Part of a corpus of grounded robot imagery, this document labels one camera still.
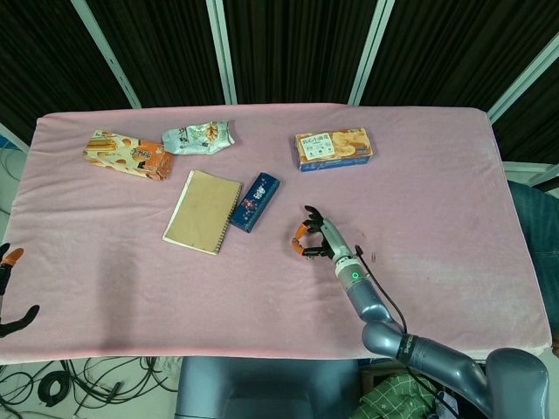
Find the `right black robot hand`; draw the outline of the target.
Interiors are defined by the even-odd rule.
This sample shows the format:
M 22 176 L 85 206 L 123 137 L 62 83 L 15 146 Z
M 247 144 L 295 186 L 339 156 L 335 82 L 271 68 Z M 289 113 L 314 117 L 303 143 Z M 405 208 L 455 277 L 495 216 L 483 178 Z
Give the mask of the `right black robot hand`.
M 304 209 L 308 212 L 308 217 L 300 224 L 291 241 L 296 253 L 305 258 L 329 258 L 335 264 L 354 256 L 342 234 L 330 220 L 324 218 L 313 206 L 305 205 Z M 318 233 L 322 236 L 319 246 L 304 247 L 300 242 L 305 235 Z

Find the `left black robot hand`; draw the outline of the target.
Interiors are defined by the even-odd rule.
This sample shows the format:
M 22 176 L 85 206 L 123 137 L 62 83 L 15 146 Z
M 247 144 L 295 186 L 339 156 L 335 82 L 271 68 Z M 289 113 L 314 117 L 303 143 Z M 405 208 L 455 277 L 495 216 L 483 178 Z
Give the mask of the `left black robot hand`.
M 11 271 L 17 261 L 24 255 L 23 248 L 16 248 L 13 251 L 9 251 L 9 249 L 10 244 L 1 245 L 1 305 L 3 305 L 4 295 L 10 282 Z M 31 306 L 21 319 L 9 323 L 1 323 L 1 338 L 3 339 L 8 335 L 25 329 L 37 317 L 39 310 L 39 305 Z

